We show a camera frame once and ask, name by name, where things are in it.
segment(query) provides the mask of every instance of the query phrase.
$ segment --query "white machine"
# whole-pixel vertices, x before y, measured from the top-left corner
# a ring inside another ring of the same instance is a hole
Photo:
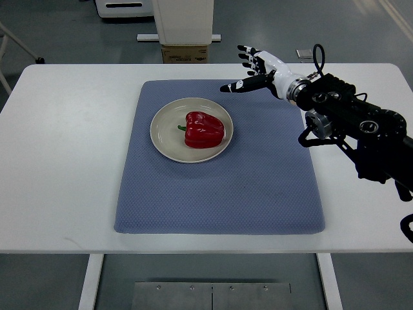
[[[96,0],[97,13],[102,18],[153,16],[151,0]]]
[[[214,0],[152,0],[162,45],[209,45]]]

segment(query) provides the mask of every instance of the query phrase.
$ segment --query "white table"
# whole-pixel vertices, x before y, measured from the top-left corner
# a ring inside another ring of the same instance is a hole
[[[309,74],[311,64],[291,64]],[[359,180],[336,147],[311,148],[325,215],[313,235],[119,234],[117,195],[141,87],[157,79],[241,79],[238,64],[33,65],[0,114],[0,252],[331,253],[413,251],[399,223],[413,203],[386,185]],[[396,110],[413,136],[413,93],[388,64],[327,64]]]

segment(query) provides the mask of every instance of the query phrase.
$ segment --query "blue placemat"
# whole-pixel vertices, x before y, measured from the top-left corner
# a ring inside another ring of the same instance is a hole
[[[119,233],[313,234],[325,227],[300,111],[269,90],[221,93],[227,80],[143,85],[119,193]],[[177,163],[153,146],[150,122],[173,100],[201,97],[232,117],[230,145],[210,161]]]

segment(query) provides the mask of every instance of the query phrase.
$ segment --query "plate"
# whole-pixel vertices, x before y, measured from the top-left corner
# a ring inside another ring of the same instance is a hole
[[[208,149],[193,149],[185,144],[185,126],[189,112],[200,111],[218,118],[224,124],[224,138],[220,145]],[[180,163],[200,163],[221,154],[232,139],[234,124],[230,114],[218,103],[204,98],[182,98],[165,105],[150,124],[150,139],[155,148],[167,158]]]

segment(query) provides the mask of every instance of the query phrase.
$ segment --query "robotic arm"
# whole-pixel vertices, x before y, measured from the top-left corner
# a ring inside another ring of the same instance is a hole
[[[317,62],[321,50],[321,66]],[[250,92],[267,87],[278,99],[306,111],[306,129],[298,137],[304,147],[337,145],[355,164],[359,178],[384,184],[395,181],[404,202],[413,199],[413,139],[407,136],[407,124],[397,112],[368,103],[367,94],[356,94],[356,87],[332,74],[323,73],[325,53],[316,44],[313,49],[317,72],[302,76],[293,73],[276,56],[252,47],[239,45],[241,59],[248,60],[250,77],[223,85],[222,92]],[[316,139],[307,139],[313,132]],[[346,143],[350,136],[357,148]],[[413,242],[413,214],[401,221],[401,230]]]

